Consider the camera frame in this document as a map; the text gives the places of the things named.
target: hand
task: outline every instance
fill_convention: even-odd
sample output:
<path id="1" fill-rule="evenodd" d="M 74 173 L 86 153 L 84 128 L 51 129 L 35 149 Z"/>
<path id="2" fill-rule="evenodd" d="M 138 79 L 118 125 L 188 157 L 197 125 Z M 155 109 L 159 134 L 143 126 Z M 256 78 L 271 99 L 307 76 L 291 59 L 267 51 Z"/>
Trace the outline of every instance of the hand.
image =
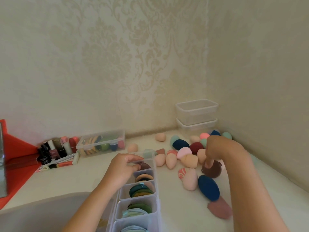
<path id="1" fill-rule="evenodd" d="M 141 169 L 139 164 L 129 166 L 127 163 L 143 159 L 143 157 L 134 154 L 117 154 L 112 159 L 100 184 L 116 192 L 126 184 L 134 172 Z"/>
<path id="2" fill-rule="evenodd" d="M 243 149 L 242 145 L 224 136 L 212 135 L 207 138 L 205 167 L 211 168 L 214 160 L 224 160 L 226 155 Z"/>

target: left hand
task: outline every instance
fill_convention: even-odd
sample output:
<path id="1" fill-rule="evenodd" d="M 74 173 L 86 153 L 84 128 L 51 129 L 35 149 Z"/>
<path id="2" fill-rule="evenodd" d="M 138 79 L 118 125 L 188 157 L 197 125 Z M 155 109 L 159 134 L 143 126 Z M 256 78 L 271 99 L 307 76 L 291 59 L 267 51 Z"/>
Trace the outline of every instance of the left hand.
<path id="1" fill-rule="evenodd" d="M 143 159 L 134 154 L 117 154 L 112 159 L 100 184 L 107 185 L 113 192 L 116 192 L 126 184 L 134 172 L 141 169 L 139 164 L 129 166 L 127 163 Z"/>

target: wall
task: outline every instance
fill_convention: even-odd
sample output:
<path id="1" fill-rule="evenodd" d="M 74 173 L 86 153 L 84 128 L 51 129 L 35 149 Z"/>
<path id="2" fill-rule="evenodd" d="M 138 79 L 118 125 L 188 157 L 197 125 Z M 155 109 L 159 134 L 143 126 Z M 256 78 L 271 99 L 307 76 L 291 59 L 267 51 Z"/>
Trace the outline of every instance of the wall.
<path id="1" fill-rule="evenodd" d="M 309 191 L 309 0 L 209 0 L 219 127 Z"/>
<path id="2" fill-rule="evenodd" d="M 0 0 L 0 118 L 32 144 L 174 128 L 175 103 L 205 98 L 207 4 Z"/>

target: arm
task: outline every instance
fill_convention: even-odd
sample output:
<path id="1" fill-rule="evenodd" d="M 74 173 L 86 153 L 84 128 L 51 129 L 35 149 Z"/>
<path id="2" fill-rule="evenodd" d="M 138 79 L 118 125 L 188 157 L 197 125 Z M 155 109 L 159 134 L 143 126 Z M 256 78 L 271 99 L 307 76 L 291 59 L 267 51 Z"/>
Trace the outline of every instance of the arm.
<path id="1" fill-rule="evenodd" d="M 117 154 L 112 159 L 99 185 L 83 202 L 62 232 L 95 232 L 112 196 L 135 171 L 141 169 L 138 164 L 128 166 L 127 163 L 142 159 L 133 154 Z"/>
<path id="2" fill-rule="evenodd" d="M 206 147 L 207 165 L 222 159 L 229 176 L 234 230 L 236 232 L 288 232 L 249 153 L 237 142 L 210 136 Z"/>

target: clear plastic organizer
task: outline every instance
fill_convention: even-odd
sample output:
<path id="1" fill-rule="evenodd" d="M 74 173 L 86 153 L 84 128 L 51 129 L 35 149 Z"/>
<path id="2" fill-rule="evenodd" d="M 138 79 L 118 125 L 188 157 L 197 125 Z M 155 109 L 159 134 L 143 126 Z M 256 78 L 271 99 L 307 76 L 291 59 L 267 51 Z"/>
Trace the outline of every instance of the clear plastic organizer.
<path id="1" fill-rule="evenodd" d="M 210 129 L 213 129 L 216 125 L 218 119 L 213 118 L 212 121 L 195 124 L 195 125 L 184 125 L 181 121 L 176 118 L 176 122 L 178 124 L 178 128 L 180 133 L 185 137 L 189 138 L 192 135 L 199 136 L 201 133 L 208 132 Z"/>
<path id="2" fill-rule="evenodd" d="M 76 145 L 76 149 L 83 156 L 95 154 L 106 154 L 114 151 L 124 150 L 125 131 L 112 130 L 101 133 L 82 136 Z"/>
<path id="3" fill-rule="evenodd" d="M 149 232 L 162 232 L 161 206 L 159 200 L 157 169 L 155 164 L 155 151 L 147 149 L 145 151 L 135 152 L 134 154 L 142 157 L 151 156 L 151 158 L 143 160 L 151 168 L 134 172 L 127 183 L 117 192 L 114 208 L 110 214 L 106 232 L 120 232 L 127 226 L 141 226 Z M 143 184 L 148 186 L 154 193 L 151 195 L 130 198 L 129 191 L 133 186 L 139 184 L 135 182 L 135 178 L 141 174 L 149 174 L 154 178 L 151 181 L 143 182 Z M 122 213 L 127 210 L 130 204 L 134 203 L 144 203 L 149 205 L 152 208 L 152 213 L 122 218 Z"/>
<path id="4" fill-rule="evenodd" d="M 184 125 L 194 125 L 213 121 L 218 103 L 208 99 L 199 99 L 176 104 L 177 118 Z"/>

